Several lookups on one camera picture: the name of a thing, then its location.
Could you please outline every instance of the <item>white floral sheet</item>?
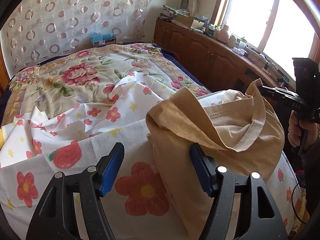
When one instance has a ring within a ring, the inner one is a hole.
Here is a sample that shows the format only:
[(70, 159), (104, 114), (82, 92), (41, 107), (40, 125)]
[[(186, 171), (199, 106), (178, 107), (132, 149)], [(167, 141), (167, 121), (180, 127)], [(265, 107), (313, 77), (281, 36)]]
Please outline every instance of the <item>white floral sheet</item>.
[(82, 103), (111, 103), (108, 94), (114, 85), (133, 71), (175, 91), (187, 87), (195, 96), (208, 93), (152, 44), (108, 45), (18, 72), (10, 84), (2, 125), (35, 106), (51, 119)]

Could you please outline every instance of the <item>silver screw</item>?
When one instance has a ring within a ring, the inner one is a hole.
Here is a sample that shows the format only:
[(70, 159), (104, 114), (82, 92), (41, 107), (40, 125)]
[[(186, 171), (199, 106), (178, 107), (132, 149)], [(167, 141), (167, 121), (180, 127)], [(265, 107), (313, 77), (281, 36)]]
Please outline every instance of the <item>silver screw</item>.
[(259, 173), (257, 173), (257, 172), (253, 172), (253, 173), (251, 173), (251, 176), (252, 176), (254, 179), (258, 179), (258, 178), (260, 178), (260, 174), (259, 174)]
[(89, 172), (95, 172), (97, 170), (97, 167), (96, 166), (90, 166), (87, 171)]
[(218, 171), (221, 172), (221, 173), (225, 173), (225, 172), (227, 172), (227, 168), (224, 167), (224, 166), (219, 166), (218, 167)]
[(62, 177), (62, 172), (57, 172), (57, 173), (54, 175), (54, 177), (55, 177), (56, 179), (60, 179), (60, 178)]

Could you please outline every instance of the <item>window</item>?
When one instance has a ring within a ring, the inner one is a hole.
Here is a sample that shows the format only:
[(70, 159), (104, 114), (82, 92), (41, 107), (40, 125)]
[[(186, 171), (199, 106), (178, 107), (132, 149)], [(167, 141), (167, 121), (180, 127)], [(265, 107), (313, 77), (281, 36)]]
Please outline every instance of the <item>window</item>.
[(295, 80), (293, 57), (308, 57), (315, 31), (292, 0), (229, 0), (222, 24)]

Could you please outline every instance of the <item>person's arm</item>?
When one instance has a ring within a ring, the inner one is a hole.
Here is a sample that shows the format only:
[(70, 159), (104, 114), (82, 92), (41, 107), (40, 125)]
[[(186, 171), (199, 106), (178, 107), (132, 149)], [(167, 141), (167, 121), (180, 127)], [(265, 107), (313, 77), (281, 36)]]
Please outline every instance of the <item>person's arm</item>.
[(320, 203), (320, 138), (316, 123), (298, 119), (292, 111), (289, 120), (288, 139), (293, 147), (300, 145), (300, 127), (308, 131), (306, 144), (301, 154), (307, 195), (307, 211), (310, 215)]

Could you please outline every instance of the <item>brown fabric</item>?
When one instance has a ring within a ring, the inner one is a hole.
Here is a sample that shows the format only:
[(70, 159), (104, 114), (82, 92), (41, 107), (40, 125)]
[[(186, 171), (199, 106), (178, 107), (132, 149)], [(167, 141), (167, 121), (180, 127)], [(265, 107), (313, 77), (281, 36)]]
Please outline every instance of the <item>brown fabric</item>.
[(182, 88), (146, 116), (157, 168), (190, 239), (199, 238), (212, 205), (190, 161), (191, 143), (218, 165), (237, 174), (259, 172), (265, 181), (280, 159), (284, 131), (257, 85), (261, 80), (246, 95), (228, 90), (221, 105), (205, 108)]

